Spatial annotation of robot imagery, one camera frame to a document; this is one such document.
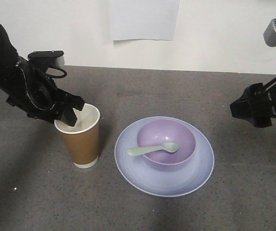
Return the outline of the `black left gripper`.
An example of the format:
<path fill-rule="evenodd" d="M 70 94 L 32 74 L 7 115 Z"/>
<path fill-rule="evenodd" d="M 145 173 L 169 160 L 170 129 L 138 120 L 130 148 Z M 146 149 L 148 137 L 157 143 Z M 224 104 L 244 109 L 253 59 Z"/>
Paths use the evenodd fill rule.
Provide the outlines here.
<path fill-rule="evenodd" d="M 47 68 L 56 69 L 62 74 L 47 74 Z M 42 69 L 30 61 L 17 61 L 7 67 L 6 86 L 9 91 L 6 102 L 23 110 L 30 118 L 50 123 L 59 119 L 74 127 L 77 116 L 73 108 L 81 111 L 85 101 L 80 96 L 72 95 L 56 86 L 53 79 L 65 77 L 65 70 L 52 65 L 47 68 Z"/>

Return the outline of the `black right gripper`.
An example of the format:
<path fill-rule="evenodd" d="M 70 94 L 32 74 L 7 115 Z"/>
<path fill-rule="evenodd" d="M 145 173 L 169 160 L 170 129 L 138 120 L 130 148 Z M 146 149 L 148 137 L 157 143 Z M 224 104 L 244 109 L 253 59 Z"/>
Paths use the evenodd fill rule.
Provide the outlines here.
<path fill-rule="evenodd" d="M 276 118 L 276 77 L 270 82 L 249 86 L 240 98 L 230 104 L 232 117 L 246 120 L 258 128 L 272 125 Z"/>

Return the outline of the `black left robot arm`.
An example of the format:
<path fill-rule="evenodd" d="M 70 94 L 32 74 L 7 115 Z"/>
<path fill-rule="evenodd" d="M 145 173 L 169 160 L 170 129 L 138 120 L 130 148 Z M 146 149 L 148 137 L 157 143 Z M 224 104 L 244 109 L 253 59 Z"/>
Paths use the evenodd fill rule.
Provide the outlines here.
<path fill-rule="evenodd" d="M 0 24 L 0 89 L 8 94 L 6 102 L 25 111 L 27 116 L 49 123 L 60 120 L 73 127 L 77 122 L 74 110 L 81 111 L 85 101 L 72 95 L 54 82 L 49 68 L 67 76 L 58 61 L 63 51 L 34 51 L 27 59 L 21 57 Z"/>

